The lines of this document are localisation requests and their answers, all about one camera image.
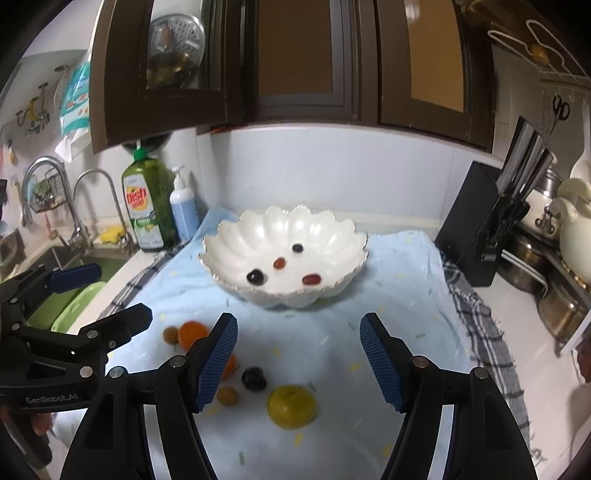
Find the dish soap bottle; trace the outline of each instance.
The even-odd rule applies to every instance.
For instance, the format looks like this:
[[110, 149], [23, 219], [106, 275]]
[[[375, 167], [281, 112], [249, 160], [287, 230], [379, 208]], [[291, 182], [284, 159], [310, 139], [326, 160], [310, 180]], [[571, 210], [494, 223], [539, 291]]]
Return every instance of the dish soap bottle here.
[[174, 191], [170, 194], [170, 205], [173, 208], [174, 223], [177, 226], [181, 243], [190, 242], [199, 228], [199, 216], [195, 206], [195, 194], [186, 186], [180, 170], [184, 165], [173, 168]]
[[177, 243], [168, 197], [173, 191], [170, 172], [145, 148], [134, 151], [134, 162], [121, 175], [125, 205], [139, 247], [146, 252], [171, 248]]

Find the green bottle cap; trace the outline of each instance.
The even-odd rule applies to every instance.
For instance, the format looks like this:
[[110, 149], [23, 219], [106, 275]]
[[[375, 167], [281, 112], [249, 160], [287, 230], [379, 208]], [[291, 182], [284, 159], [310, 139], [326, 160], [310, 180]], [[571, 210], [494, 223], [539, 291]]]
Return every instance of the green bottle cap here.
[[134, 150], [134, 160], [145, 160], [148, 158], [148, 152], [144, 147], [138, 147]]

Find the black and white checkered cloth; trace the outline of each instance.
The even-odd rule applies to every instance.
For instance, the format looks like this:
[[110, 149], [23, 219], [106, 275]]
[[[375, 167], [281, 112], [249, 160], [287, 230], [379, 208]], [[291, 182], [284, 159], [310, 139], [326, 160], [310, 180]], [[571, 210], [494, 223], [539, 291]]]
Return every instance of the black and white checkered cloth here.
[[[126, 308], [139, 291], [160, 272], [172, 259], [176, 251], [165, 252], [152, 265], [143, 269], [113, 299], [99, 318], [112, 315]], [[513, 412], [527, 445], [530, 444], [530, 421], [519, 386], [515, 365], [503, 340], [503, 333], [497, 328], [491, 316], [490, 307], [473, 290], [462, 272], [444, 255], [441, 256], [447, 286], [452, 294], [458, 315], [466, 326], [471, 342], [472, 360], [485, 367], [495, 379], [501, 393]]]
[[491, 316], [491, 308], [467, 282], [464, 274], [441, 256], [447, 286], [471, 342], [471, 360], [485, 367], [505, 397], [526, 444], [530, 445], [530, 420], [509, 348]]

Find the yellow sponge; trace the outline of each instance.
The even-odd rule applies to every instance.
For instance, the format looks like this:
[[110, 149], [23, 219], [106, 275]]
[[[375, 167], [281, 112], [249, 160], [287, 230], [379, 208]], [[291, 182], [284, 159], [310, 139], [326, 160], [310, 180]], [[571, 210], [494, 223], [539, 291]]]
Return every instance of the yellow sponge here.
[[116, 244], [125, 235], [125, 230], [121, 225], [112, 226], [101, 233], [100, 241], [103, 244]]

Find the wire basket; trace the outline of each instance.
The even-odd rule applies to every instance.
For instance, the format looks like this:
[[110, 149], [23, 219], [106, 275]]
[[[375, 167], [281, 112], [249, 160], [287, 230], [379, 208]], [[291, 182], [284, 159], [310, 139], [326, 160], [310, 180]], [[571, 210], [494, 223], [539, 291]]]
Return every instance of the wire basket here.
[[31, 189], [29, 205], [35, 213], [42, 213], [63, 205], [66, 202], [66, 192], [60, 176], [56, 173], [49, 175]]

